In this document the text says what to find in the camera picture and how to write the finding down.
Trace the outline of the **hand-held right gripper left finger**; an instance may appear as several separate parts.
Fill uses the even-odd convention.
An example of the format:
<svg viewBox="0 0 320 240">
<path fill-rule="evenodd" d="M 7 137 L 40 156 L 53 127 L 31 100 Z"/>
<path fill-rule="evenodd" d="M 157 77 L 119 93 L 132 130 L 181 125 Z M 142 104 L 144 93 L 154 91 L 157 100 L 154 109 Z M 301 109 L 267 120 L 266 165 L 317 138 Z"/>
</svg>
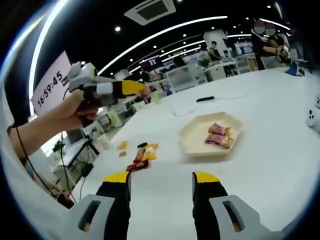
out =
<svg viewBox="0 0 320 240">
<path fill-rule="evenodd" d="M 96 194 L 76 203 L 65 219 L 66 240 L 126 240 L 131 217 L 131 173 L 104 178 Z"/>
</svg>

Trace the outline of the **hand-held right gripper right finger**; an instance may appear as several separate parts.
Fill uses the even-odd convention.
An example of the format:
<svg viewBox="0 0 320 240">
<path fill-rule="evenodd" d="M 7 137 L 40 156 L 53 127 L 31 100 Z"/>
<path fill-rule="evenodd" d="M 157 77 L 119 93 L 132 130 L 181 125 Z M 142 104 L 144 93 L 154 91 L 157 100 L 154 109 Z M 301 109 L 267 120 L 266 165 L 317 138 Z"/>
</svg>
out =
<svg viewBox="0 0 320 240">
<path fill-rule="evenodd" d="M 259 213 L 236 195 L 229 195 L 219 178 L 207 172 L 192 173 L 192 216 L 198 240 L 281 240 Z"/>
</svg>

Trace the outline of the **person's left hand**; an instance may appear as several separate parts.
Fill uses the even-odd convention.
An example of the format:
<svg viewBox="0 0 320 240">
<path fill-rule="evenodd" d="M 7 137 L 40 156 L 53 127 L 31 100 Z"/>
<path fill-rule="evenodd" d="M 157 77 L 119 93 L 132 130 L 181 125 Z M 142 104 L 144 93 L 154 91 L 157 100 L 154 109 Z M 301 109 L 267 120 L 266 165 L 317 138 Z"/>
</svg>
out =
<svg viewBox="0 0 320 240">
<path fill-rule="evenodd" d="M 86 106 L 80 109 L 83 101 L 84 92 L 77 89 L 59 105 L 57 124 L 61 131 L 71 131 L 82 128 L 83 124 L 80 117 L 93 121 L 96 119 L 99 108 L 97 106 Z"/>
</svg>

